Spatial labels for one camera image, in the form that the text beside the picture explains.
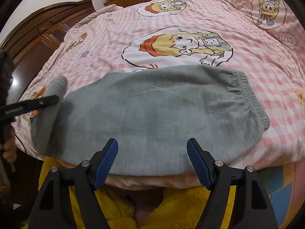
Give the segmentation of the person's left hand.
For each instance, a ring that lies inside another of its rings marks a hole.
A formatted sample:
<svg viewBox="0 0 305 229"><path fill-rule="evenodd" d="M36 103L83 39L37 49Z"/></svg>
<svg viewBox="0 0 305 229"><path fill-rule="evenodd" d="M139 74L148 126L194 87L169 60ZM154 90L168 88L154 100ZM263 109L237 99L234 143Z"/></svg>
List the person's left hand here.
<svg viewBox="0 0 305 229"><path fill-rule="evenodd" d="M14 128L11 124L4 127L3 158L8 163L14 163L17 159L17 147L15 145Z"/></svg>

